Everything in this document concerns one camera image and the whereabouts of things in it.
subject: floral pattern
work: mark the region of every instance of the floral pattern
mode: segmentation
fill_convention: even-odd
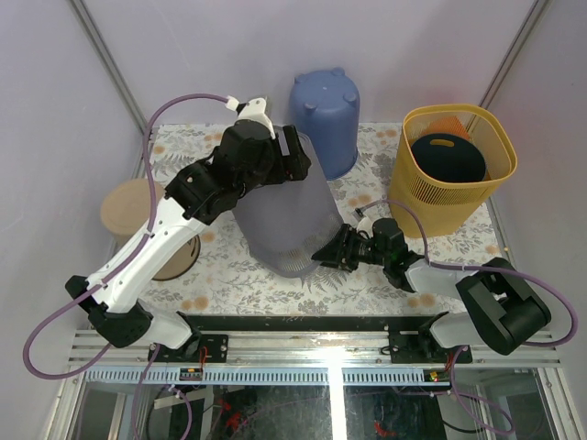
[[[167,125],[159,128],[151,164],[155,180],[166,185],[175,173],[206,156],[217,145],[224,126]],[[361,124],[359,159],[330,189],[345,222],[356,225],[356,207],[381,199],[390,184],[401,124]],[[389,215],[386,205],[372,208],[371,219]],[[408,293],[389,284],[379,267],[361,264],[352,273],[318,268],[304,279],[285,279],[249,255],[247,240],[231,213],[222,214],[201,236],[194,266],[180,278],[151,281],[142,299],[170,311],[188,314],[436,314],[464,310],[456,299],[430,293]],[[407,239],[416,252],[422,241]],[[432,259],[483,263],[499,255],[485,205],[450,236],[430,239]]]

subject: wall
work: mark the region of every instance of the wall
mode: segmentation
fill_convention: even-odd
[[[180,94],[267,94],[285,119],[294,76],[342,66],[364,122],[479,103],[533,0],[86,0],[146,115]],[[185,104],[163,122],[228,122]]]
[[[519,156],[516,175],[494,199],[521,270],[535,273],[587,315],[587,3],[552,2],[527,42],[491,110]],[[549,301],[552,327],[568,330],[566,311]],[[578,408],[587,408],[587,324],[559,349]],[[583,425],[587,412],[580,411]]]
[[[64,282],[103,264],[99,205],[129,177],[138,131],[62,0],[0,2],[0,426],[39,438],[59,387],[24,369],[26,337],[68,301]],[[77,310],[41,334],[35,363],[61,372]]]

